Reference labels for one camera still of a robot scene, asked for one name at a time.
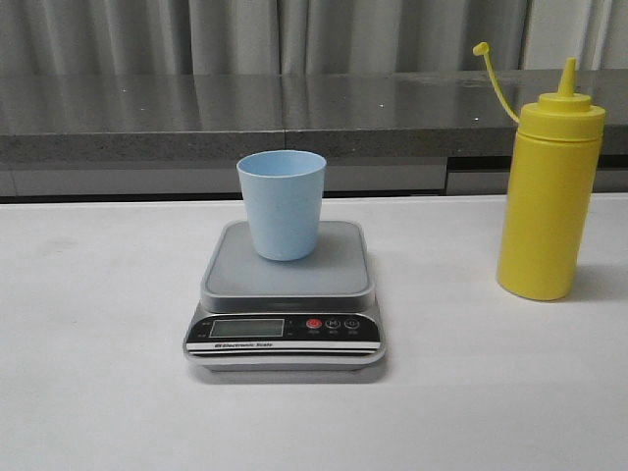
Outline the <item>light blue plastic cup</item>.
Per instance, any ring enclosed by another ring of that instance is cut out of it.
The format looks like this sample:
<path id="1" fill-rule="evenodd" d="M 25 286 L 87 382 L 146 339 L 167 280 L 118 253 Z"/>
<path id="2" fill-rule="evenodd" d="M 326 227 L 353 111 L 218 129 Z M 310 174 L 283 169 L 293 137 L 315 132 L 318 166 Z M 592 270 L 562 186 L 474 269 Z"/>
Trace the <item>light blue plastic cup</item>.
<path id="1" fill-rule="evenodd" d="M 240 159 L 236 169 L 257 253 L 274 261 L 308 256 L 317 242 L 326 159 L 273 150 Z"/>

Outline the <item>yellow squeeze bottle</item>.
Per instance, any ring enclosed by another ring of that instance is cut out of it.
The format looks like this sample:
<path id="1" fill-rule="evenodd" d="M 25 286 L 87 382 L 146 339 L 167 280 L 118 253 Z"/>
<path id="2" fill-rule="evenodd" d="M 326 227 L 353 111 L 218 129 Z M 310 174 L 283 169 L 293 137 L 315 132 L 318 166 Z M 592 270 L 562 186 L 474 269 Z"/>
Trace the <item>yellow squeeze bottle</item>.
<path id="1" fill-rule="evenodd" d="M 573 285 L 602 148 L 606 111 L 576 90 L 577 61 L 566 60 L 554 92 L 514 112 L 485 61 L 501 107 L 517 126 L 507 188 L 497 282 L 517 296 L 554 301 Z"/>

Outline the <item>digital kitchen scale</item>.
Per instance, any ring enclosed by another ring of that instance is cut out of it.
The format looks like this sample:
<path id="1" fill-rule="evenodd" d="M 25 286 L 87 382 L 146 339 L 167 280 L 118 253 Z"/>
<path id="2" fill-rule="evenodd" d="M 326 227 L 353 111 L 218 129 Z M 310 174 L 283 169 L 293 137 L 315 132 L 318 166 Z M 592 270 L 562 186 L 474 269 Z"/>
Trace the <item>digital kitchen scale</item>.
<path id="1" fill-rule="evenodd" d="M 257 254 L 246 222 L 226 225 L 183 340 L 211 371 L 358 370 L 386 349 L 367 244 L 348 221 L 321 222 L 294 261 Z"/>

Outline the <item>grey stone counter ledge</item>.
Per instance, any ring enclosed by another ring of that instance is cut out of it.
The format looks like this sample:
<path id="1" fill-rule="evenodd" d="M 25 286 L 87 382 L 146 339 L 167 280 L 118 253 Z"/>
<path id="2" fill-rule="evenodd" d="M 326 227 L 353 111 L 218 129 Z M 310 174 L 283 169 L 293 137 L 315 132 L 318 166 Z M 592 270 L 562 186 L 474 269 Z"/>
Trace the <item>grey stone counter ledge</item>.
<path id="1" fill-rule="evenodd" d="M 16 76 L 1 81 L 4 165 L 229 163 L 295 148 L 333 162 L 510 153 L 482 72 Z"/>

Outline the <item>grey curtain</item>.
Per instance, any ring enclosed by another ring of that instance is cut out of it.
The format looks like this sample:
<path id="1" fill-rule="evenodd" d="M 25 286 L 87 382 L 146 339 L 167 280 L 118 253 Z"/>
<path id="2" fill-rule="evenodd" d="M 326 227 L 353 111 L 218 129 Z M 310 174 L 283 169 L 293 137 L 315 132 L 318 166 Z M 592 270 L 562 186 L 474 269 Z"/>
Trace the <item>grey curtain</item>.
<path id="1" fill-rule="evenodd" d="M 318 75 L 627 65 L 623 1 L 5 1 L 1 73 Z"/>

